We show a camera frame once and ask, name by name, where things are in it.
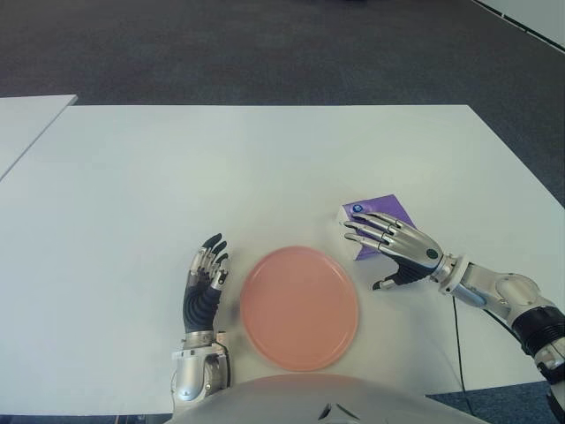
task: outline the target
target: white table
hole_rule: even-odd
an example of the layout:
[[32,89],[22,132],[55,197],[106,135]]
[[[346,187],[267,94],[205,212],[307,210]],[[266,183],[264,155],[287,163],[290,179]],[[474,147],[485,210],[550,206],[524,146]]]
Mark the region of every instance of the white table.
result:
[[0,180],[75,95],[0,98]]
[[[429,282],[370,292],[394,264],[344,259],[337,207],[389,193],[445,250],[564,307],[563,208],[466,106],[68,108],[0,184],[0,413],[170,412],[187,266],[216,231],[236,382],[283,372],[246,339],[246,273],[306,245],[358,291],[357,336],[325,372],[460,390],[451,299]],[[459,311],[469,389],[541,380],[498,324]]]

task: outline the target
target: plate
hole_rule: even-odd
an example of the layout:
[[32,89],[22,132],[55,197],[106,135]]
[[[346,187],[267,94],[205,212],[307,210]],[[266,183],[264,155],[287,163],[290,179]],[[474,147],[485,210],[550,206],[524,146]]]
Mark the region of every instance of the plate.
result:
[[355,288],[329,256],[290,246],[261,259],[245,279],[241,318],[255,348],[291,371],[327,367],[358,325]]

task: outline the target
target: wire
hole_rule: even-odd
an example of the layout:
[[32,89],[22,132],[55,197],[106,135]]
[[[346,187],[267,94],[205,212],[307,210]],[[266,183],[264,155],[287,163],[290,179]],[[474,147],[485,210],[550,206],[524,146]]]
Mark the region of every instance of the wire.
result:
[[226,355],[226,368],[228,369],[228,375],[226,378],[226,386],[231,387],[231,366],[230,366],[230,353],[228,352],[228,348],[226,346],[224,346],[223,344],[221,344],[218,341],[214,341],[214,343],[216,343],[217,345],[220,345],[223,349],[223,352]]
[[453,313],[456,318],[456,336],[457,336],[457,359],[459,360],[459,375],[461,376],[461,388],[463,389],[463,395],[465,397],[465,402],[467,403],[467,407],[469,408],[469,412],[473,417],[476,417],[475,412],[471,406],[471,401],[469,400],[469,396],[467,395],[467,389],[465,389],[465,380],[463,379],[463,364],[461,361],[461,344],[459,342],[459,323],[457,321],[457,305],[456,305],[456,298],[451,298],[453,300]]
[[486,309],[483,309],[483,311],[486,312],[487,315],[489,315],[491,318],[493,318],[496,322],[498,322],[502,327],[504,327],[504,329],[510,333],[510,335],[515,338],[518,343],[521,345],[522,341],[518,338],[518,336],[516,334],[514,334],[514,331],[512,331],[504,322],[502,322],[502,320],[499,319],[498,316],[496,316],[495,314],[493,314],[491,311],[487,311]]

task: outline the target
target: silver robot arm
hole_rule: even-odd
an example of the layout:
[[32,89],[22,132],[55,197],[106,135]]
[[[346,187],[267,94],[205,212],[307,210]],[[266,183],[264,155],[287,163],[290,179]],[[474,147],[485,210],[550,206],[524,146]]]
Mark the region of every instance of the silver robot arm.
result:
[[398,271],[373,290],[390,289],[428,277],[473,307],[485,309],[506,321],[526,354],[551,384],[548,402],[558,420],[565,409],[565,316],[542,297],[526,276],[499,274],[469,262],[467,257],[444,254],[439,245],[420,230],[382,213],[353,214],[343,223],[356,230],[345,238],[376,249],[398,263]]
[[214,332],[215,312],[228,276],[228,255],[221,234],[207,240],[192,260],[185,288],[185,338],[173,353],[177,371],[171,380],[176,415],[230,386],[230,356],[226,335]]

